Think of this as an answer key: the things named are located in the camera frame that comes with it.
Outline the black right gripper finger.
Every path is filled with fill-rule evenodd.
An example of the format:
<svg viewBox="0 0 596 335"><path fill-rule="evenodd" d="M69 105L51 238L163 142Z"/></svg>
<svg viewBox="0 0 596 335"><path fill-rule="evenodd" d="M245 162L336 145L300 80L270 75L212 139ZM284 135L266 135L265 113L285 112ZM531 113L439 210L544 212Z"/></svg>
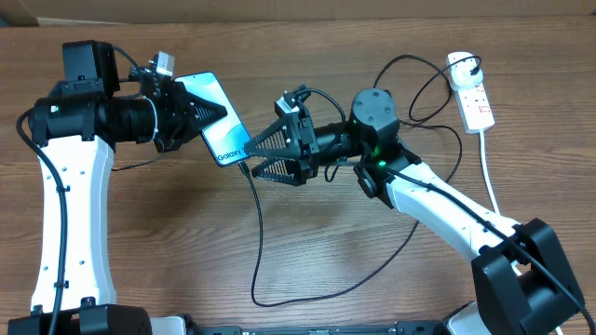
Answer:
<svg viewBox="0 0 596 335"><path fill-rule="evenodd" d="M251 170L256 179L274 181L292 186L305 184L306 178L298 161L285 158L267 158Z"/></svg>
<svg viewBox="0 0 596 335"><path fill-rule="evenodd" d="M302 151L299 144L298 113L284 114L262 133L245 143L248 156L299 158Z"/></svg>

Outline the Samsung Galaxy smartphone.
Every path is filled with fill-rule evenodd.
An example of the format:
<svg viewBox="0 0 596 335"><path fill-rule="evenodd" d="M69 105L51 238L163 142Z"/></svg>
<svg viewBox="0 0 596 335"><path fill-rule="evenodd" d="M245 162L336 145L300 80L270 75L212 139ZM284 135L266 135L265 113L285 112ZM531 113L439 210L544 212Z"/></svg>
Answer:
<svg viewBox="0 0 596 335"><path fill-rule="evenodd" d="M187 92L225 108L226 116L205 127L201 134L217 165L226 167L244 161L248 157L245 144L251 136L215 73L189 74L175 81L183 83Z"/></svg>

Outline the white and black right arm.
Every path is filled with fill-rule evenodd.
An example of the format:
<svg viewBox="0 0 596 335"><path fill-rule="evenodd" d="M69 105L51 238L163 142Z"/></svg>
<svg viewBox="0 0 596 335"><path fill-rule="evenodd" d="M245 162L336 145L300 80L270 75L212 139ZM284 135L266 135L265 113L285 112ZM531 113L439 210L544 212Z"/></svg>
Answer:
<svg viewBox="0 0 596 335"><path fill-rule="evenodd" d="M285 93L277 120L248 141L256 178L302 185L322 166L354 169L362 191L423 223L471 266L476 298L437 326L439 334L548 334L585 315L583 294L553 229L484 208L439 178L400 141L389 92L369 88L339 123L315 127L309 90Z"/></svg>

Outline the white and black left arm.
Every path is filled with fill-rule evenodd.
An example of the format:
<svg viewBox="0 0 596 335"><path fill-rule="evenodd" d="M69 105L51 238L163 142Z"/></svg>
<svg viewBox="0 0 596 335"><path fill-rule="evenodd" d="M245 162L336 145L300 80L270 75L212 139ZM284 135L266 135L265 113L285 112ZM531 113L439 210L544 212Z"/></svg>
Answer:
<svg viewBox="0 0 596 335"><path fill-rule="evenodd" d="M65 77L16 123L43 177L40 270L31 312L11 319L11 334L184 334L179 316L152 318L117 301L107 249L107 195L120 142L179 149L225 118L221 104L190 93L158 53L133 66L138 93L120 94L121 49L95 41L62 47Z"/></svg>

